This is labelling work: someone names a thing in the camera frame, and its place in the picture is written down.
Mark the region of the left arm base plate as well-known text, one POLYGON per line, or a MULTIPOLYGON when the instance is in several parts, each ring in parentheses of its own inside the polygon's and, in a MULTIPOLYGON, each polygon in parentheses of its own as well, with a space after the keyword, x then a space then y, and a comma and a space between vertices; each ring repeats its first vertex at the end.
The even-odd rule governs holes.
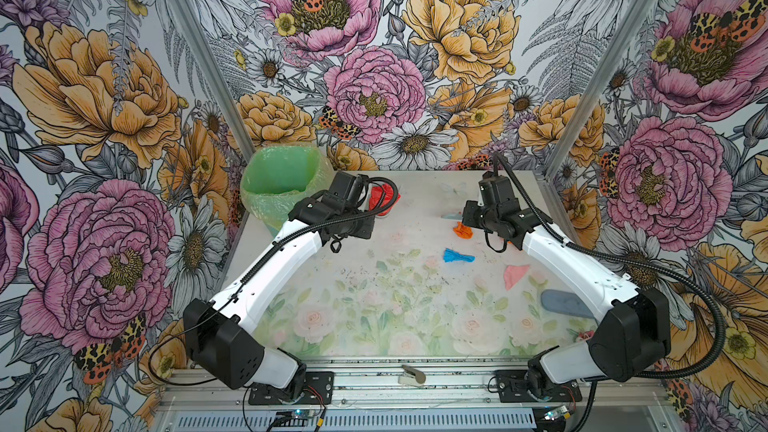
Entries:
POLYGON ((329 405, 334 392, 335 374, 329 371, 305 372, 286 388, 255 384, 249 390, 251 406, 329 405))

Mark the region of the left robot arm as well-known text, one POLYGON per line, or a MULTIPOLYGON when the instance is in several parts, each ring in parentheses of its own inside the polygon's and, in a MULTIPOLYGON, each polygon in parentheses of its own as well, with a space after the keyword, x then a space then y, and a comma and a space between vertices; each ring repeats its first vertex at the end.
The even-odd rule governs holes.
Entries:
POLYGON ((189 359, 231 389, 265 386, 293 401, 302 393, 306 366, 253 336, 268 306, 295 272, 326 244, 370 239, 383 202, 366 201, 371 177, 335 174, 330 186, 299 200, 270 245, 213 298, 183 312, 189 359))

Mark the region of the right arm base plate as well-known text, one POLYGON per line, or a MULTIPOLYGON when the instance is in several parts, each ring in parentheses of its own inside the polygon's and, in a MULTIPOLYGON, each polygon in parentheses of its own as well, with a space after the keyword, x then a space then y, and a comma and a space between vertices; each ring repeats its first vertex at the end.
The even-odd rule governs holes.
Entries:
POLYGON ((493 373, 487 389, 502 403, 578 403, 582 393, 576 382, 554 384, 522 369, 502 369, 493 373))

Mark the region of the grey-blue hand brush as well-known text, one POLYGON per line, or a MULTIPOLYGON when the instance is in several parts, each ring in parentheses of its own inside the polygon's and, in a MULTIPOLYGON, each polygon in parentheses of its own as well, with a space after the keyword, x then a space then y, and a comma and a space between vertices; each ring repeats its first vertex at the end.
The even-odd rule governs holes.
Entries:
POLYGON ((457 213, 447 213, 447 214, 443 214, 443 215, 441 216, 441 218, 442 218, 442 219, 445 219, 445 220, 452 220, 452 221, 458 221, 458 222, 460 222, 460 221, 462 220, 462 213, 461 213, 461 212, 457 212, 457 213))

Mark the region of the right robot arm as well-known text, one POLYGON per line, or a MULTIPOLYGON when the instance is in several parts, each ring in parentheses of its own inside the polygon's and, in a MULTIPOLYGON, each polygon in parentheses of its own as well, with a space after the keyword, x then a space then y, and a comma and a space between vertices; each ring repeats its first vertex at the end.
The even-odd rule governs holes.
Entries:
POLYGON ((497 172, 479 182, 479 198, 466 202, 463 225, 486 237, 499 236, 554 273, 582 301, 597 323, 585 341, 554 347, 530 359, 525 391, 537 400, 580 379, 626 382, 671 350, 667 297, 641 290, 592 257, 580 252, 552 219, 534 204, 522 208, 520 183, 497 172))

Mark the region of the grey-blue dustpan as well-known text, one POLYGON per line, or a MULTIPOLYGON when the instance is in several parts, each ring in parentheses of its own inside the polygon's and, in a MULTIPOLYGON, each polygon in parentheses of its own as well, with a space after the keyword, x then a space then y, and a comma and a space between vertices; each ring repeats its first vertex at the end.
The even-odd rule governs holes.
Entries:
POLYGON ((383 217, 386 217, 386 216, 387 216, 387 215, 390 213, 390 210, 391 210, 391 209, 394 207, 394 205, 395 205, 395 204, 396 204, 396 203, 397 203, 397 202, 400 200, 400 198, 401 198, 401 195, 400 195, 400 193, 399 193, 398 189, 397 189, 397 188, 396 188, 394 185, 392 185, 391 183, 389 183, 389 182, 384 182, 384 181, 374 181, 374 182, 373 182, 373 185, 375 185, 375 184, 383 184, 383 183, 387 183, 387 184, 389 184, 389 185, 391 185, 391 186, 392 186, 392 188, 394 189, 394 194, 395 194, 395 196, 392 198, 391 202, 390 202, 390 203, 389 203, 387 206, 385 206, 385 207, 382 207, 382 208, 379 208, 379 209, 374 209, 374 210, 377 210, 377 211, 378 211, 378 214, 377 214, 377 216, 378 216, 379 218, 383 218, 383 217))

